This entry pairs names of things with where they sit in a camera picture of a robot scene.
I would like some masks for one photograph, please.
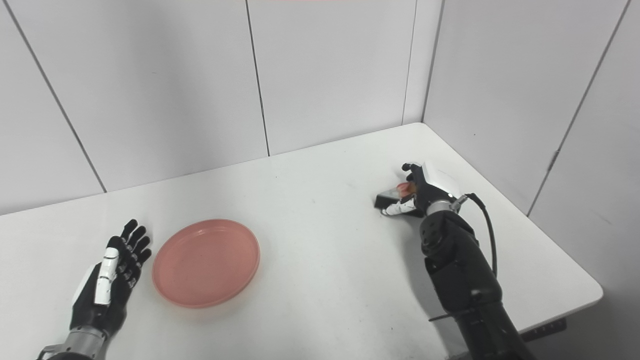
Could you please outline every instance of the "table surface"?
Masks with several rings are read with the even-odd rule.
[[[431,161],[476,192],[490,212],[504,305],[532,329],[588,307],[602,288],[424,124],[378,131],[0,217],[0,312],[7,358],[35,358],[67,335],[87,267],[130,218],[151,248],[208,218],[249,227],[260,267],[238,296],[207,309],[163,300],[150,262],[107,359],[447,359],[465,351],[424,269],[419,219],[383,217],[377,193],[400,183],[406,161]],[[482,213],[461,215],[489,253]]]

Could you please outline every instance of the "pink plate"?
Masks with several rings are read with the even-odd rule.
[[[236,296],[253,278],[260,247],[231,220],[205,220],[175,233],[160,248],[152,271],[156,289],[182,307],[208,307]]]

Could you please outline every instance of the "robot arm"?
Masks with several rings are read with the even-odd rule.
[[[135,220],[122,235],[112,237],[100,263],[93,265],[74,297],[69,335],[63,344],[45,347],[38,360],[91,360],[120,330],[127,316],[127,301],[151,256],[144,226]]]
[[[534,360],[504,310],[495,266],[489,266],[474,230],[458,215],[467,197],[479,199],[472,194],[456,199],[451,192],[429,184],[422,167],[416,164],[405,164],[403,170],[411,171],[407,180],[415,191],[382,212],[420,211],[426,216],[420,225],[424,264],[442,307],[456,320],[472,359]]]

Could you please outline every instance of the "white wall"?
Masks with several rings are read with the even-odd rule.
[[[422,122],[424,100],[429,83],[440,8],[444,0],[417,0],[409,76],[404,99],[403,124]]]
[[[402,124],[415,0],[249,5],[272,154]]]
[[[527,212],[624,3],[446,1],[425,123]]]
[[[101,192],[0,4],[0,214]]]
[[[267,155],[244,2],[9,3],[107,190]]]
[[[244,1],[8,2],[107,191],[419,121],[440,10],[250,0],[263,122]],[[11,192],[7,211],[67,198]]]
[[[540,359],[640,354],[640,2],[631,1],[531,213],[603,287],[569,329],[534,344]]]

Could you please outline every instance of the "black cable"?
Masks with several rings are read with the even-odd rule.
[[[491,219],[489,218],[489,213],[486,210],[486,206],[475,193],[465,194],[469,199],[473,200],[480,210],[482,210],[484,214],[484,219],[486,220],[486,226],[489,228],[489,241],[491,242],[491,268],[493,270],[494,276],[498,277],[498,255],[495,248],[495,236],[493,235],[493,226],[491,225]]]

